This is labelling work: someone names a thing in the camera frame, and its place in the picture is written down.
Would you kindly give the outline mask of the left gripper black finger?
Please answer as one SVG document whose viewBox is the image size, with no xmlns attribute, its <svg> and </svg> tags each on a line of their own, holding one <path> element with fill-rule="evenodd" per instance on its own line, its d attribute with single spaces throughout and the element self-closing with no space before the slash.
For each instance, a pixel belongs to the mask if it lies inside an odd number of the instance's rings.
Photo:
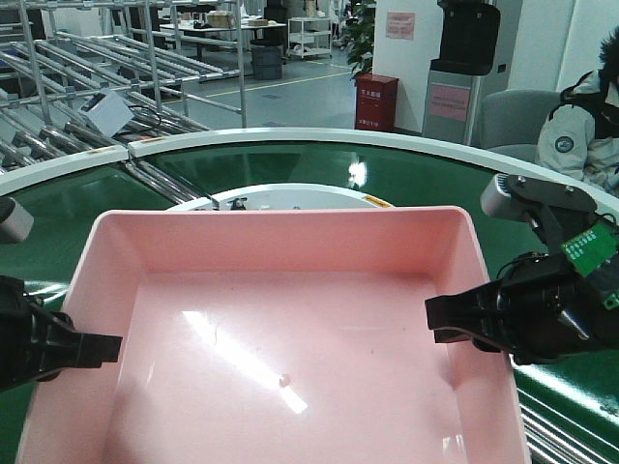
<svg viewBox="0 0 619 464">
<path fill-rule="evenodd" d="M 81 333 L 73 367 L 100 368 L 104 363 L 117 363 L 121 345 L 121 336 Z"/>
</svg>

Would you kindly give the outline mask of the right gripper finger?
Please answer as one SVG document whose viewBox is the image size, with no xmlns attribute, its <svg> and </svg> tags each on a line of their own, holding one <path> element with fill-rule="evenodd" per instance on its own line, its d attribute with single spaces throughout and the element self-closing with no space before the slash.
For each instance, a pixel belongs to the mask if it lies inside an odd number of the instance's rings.
<svg viewBox="0 0 619 464">
<path fill-rule="evenodd" d="M 502 322 L 498 280 L 459 294 L 425 301 L 427 327 L 431 330 L 495 331 Z"/>
<path fill-rule="evenodd" d="M 477 349 L 488 353 L 506 353 L 506 349 L 499 343 L 493 332 L 465 333 L 459 330 L 439 329 L 433 331 L 436 343 L 456 343 L 470 341 Z"/>
</svg>

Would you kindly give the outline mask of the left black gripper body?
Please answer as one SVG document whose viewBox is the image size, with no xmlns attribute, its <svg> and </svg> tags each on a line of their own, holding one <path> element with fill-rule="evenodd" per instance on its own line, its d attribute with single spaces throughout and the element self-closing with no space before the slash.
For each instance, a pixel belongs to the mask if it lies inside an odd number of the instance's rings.
<svg viewBox="0 0 619 464">
<path fill-rule="evenodd" d="M 44 308 L 24 282 L 1 277 L 1 390 L 50 381 L 74 367 L 77 332 L 72 318 Z"/>
</svg>

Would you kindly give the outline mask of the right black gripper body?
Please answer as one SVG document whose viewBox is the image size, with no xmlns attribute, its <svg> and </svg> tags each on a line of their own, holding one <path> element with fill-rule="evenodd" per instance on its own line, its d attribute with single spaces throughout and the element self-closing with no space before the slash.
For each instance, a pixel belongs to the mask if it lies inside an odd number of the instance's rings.
<svg viewBox="0 0 619 464">
<path fill-rule="evenodd" d="M 516 364 L 618 349 L 618 309 L 605 307 L 595 286 L 618 283 L 618 257 L 604 262 L 601 273 L 585 278 L 557 256 L 525 260 L 506 272 L 498 306 L 507 311 L 505 335 Z"/>
</svg>

